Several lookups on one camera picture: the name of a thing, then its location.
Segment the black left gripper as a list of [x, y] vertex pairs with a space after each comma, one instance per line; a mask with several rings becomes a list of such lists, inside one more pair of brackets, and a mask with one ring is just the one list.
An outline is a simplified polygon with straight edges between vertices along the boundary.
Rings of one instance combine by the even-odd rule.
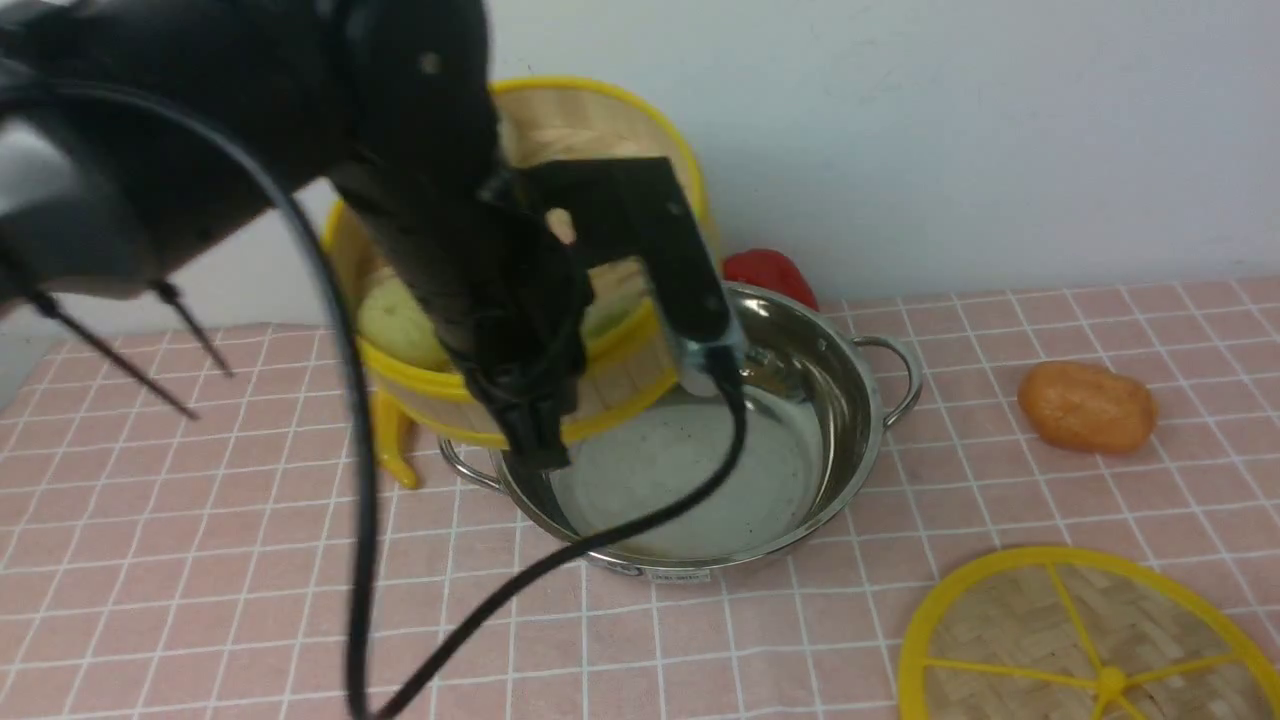
[[570, 465], [584, 269], [527, 205], [500, 147], [481, 1], [339, 1], [333, 46], [355, 158], [332, 174], [413, 292], [509, 455]]

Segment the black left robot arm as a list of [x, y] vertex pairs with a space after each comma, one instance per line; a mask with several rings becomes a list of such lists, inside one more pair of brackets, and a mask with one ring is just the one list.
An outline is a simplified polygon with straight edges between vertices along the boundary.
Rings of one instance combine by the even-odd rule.
[[241, 141], [288, 193], [329, 181], [509, 450], [561, 468], [582, 268], [500, 154], [483, 1], [3, 5], [3, 307], [132, 299], [271, 200], [191, 129], [55, 85], [127, 88]]

